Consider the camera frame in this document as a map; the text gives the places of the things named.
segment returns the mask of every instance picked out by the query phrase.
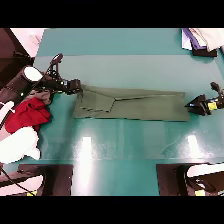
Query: wire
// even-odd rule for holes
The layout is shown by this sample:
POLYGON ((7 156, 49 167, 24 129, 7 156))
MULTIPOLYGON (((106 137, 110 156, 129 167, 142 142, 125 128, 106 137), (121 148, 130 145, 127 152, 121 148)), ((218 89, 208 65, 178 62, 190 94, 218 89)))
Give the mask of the wire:
POLYGON ((21 189, 25 190, 27 193, 30 193, 33 196, 36 196, 35 194, 33 194, 31 191, 27 190, 26 188, 22 187, 21 185, 17 184, 16 182, 14 182, 11 177, 5 172, 5 170, 3 170, 2 167, 0 167, 1 171, 5 174, 5 176, 9 179, 9 181, 11 181, 13 184, 17 185, 18 187, 20 187, 21 189))

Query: green folded cloth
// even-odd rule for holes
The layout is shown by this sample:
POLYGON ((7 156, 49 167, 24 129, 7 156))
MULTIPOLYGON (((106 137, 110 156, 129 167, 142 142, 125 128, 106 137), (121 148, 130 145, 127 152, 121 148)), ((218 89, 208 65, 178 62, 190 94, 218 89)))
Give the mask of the green folded cloth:
POLYGON ((115 89, 82 85, 75 118, 126 118, 138 120, 189 121, 184 92, 115 89))

